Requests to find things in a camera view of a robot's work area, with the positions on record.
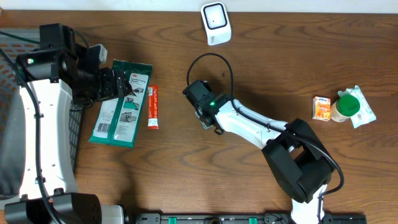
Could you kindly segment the white green packet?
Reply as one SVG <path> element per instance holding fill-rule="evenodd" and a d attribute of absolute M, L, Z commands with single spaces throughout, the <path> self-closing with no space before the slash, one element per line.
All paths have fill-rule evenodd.
<path fill-rule="evenodd" d="M 132 92 L 125 97 L 102 102 L 90 142 L 132 148 L 153 66 L 114 60 L 113 69 L 122 71 Z"/>

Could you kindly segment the red orange stick packet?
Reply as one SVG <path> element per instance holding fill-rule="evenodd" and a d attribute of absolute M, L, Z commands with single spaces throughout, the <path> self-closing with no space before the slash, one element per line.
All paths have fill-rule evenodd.
<path fill-rule="evenodd" d="M 149 129 L 158 129 L 158 107 L 159 107 L 159 99 L 158 99 L 159 87 L 157 85 L 149 85 L 148 87 L 148 95 L 149 95 L 149 110 L 148 110 L 148 128 Z"/>

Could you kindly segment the orange tissue pack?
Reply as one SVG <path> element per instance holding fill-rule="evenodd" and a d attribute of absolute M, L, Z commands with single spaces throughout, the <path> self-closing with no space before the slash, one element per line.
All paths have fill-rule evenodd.
<path fill-rule="evenodd" d="M 315 96 L 313 98 L 312 118 L 320 121 L 329 121 L 331 117 L 331 100 Z"/>

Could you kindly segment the light green tissue packet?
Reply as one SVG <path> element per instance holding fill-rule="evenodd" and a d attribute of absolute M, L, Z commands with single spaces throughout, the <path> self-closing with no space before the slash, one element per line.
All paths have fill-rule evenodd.
<path fill-rule="evenodd" d="M 361 125 L 368 124 L 376 120 L 376 115 L 366 101 L 365 96 L 358 85 L 355 85 L 354 88 L 347 88 L 345 91 L 338 91 L 340 98 L 347 94 L 354 96 L 360 104 L 359 111 L 351 117 L 351 122 L 354 128 L 358 128 Z"/>

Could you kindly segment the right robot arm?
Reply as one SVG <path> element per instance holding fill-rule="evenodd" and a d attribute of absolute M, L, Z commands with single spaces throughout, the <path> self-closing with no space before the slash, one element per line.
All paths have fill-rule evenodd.
<path fill-rule="evenodd" d="M 277 183 L 292 199 L 294 223 L 324 222 L 327 185 L 332 173 L 341 169 L 306 122 L 274 120 L 211 91 L 188 100 L 205 128 L 214 127 L 219 135 L 236 134 L 262 151 Z"/>

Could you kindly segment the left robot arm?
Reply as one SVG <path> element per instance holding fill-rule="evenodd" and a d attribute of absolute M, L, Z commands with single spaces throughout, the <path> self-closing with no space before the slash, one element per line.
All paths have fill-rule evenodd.
<path fill-rule="evenodd" d="M 40 26 L 39 48 L 11 63 L 25 117 L 25 165 L 19 201 L 4 207 L 8 223 L 127 223 L 121 205 L 83 194 L 70 158 L 72 105 L 122 98 L 132 88 L 121 70 L 104 66 L 102 45 L 75 41 L 62 24 Z"/>

